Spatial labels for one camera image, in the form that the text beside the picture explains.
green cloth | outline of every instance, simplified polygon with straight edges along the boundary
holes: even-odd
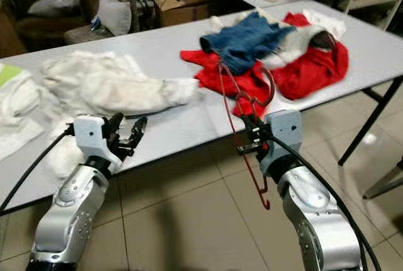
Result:
[[[3,64],[4,67],[0,70],[0,87],[6,84],[7,81],[13,79],[23,70],[19,67],[15,67],[8,64]]]

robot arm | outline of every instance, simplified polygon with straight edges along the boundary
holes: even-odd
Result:
[[[360,245],[353,228],[325,186],[300,161],[277,143],[275,136],[298,151],[302,143],[301,114],[272,113],[254,122],[243,117],[251,145],[240,153],[257,151],[260,170],[278,185],[285,214],[297,231],[305,269],[362,270]]]
[[[147,124],[141,118],[128,140],[119,140],[116,131],[121,113],[109,121],[81,116],[74,121],[78,147],[86,157],[61,184],[52,206],[39,222],[27,270],[75,270],[91,235],[92,221],[102,206],[110,176],[132,156]]]

denim cloth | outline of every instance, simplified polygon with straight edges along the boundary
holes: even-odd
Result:
[[[224,27],[220,33],[200,38],[205,52],[218,53],[232,74],[240,75],[252,68],[256,59],[272,53],[295,27],[280,28],[269,24],[257,12],[251,13],[233,27]]]

tiled floor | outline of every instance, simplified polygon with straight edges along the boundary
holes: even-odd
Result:
[[[345,201],[382,270],[398,271],[403,270],[403,187],[374,200],[362,195],[403,155],[402,90],[345,166],[337,165],[374,106],[358,94],[305,112],[301,152]],[[258,174],[257,162],[252,165]],[[275,184],[269,180],[271,210],[265,211],[229,139],[114,179],[108,193],[80,270],[304,270]],[[0,239],[2,271],[25,268],[35,226],[48,205],[8,217]]]

black cable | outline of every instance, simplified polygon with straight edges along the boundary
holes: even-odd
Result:
[[[296,152],[294,149],[292,149],[290,146],[285,144],[283,141],[279,140],[277,137],[271,135],[270,139],[274,142],[276,142],[278,145],[280,145],[282,148],[287,150],[290,154],[294,155],[297,159],[301,161],[304,166],[306,166],[314,176],[328,189],[328,191],[331,193],[331,195],[336,199],[338,206],[346,216],[347,220],[351,224],[351,227],[353,228],[354,232],[357,235],[359,244],[360,244],[360,253],[361,253],[361,262],[363,264],[364,270],[368,270],[368,267],[366,265],[366,257],[364,253],[364,249],[362,248],[361,242],[364,244],[364,247],[366,248],[371,261],[375,267],[376,271],[382,271],[380,268],[379,262],[377,257],[375,256],[369,242],[366,240],[364,234],[362,233],[361,229],[358,227],[357,223],[355,223],[353,216],[350,214],[350,211],[348,210],[346,204],[341,200],[340,196],[334,191],[334,189],[330,186],[330,184],[317,172],[317,170],[306,160],[304,159],[298,152]]]
[[[31,166],[24,172],[23,176],[18,180],[17,184],[13,187],[10,193],[7,195],[6,199],[0,206],[0,214],[5,210],[7,205],[10,203],[10,200],[14,197],[15,193],[20,189],[21,185],[24,183],[26,178],[31,174],[31,172],[35,169],[35,167],[41,162],[41,160],[47,155],[49,151],[52,150],[53,147],[56,146],[57,143],[60,142],[65,136],[72,135],[73,126],[70,124],[70,127],[67,128],[60,136],[54,140],[48,148],[46,148],[39,157],[31,164]]]

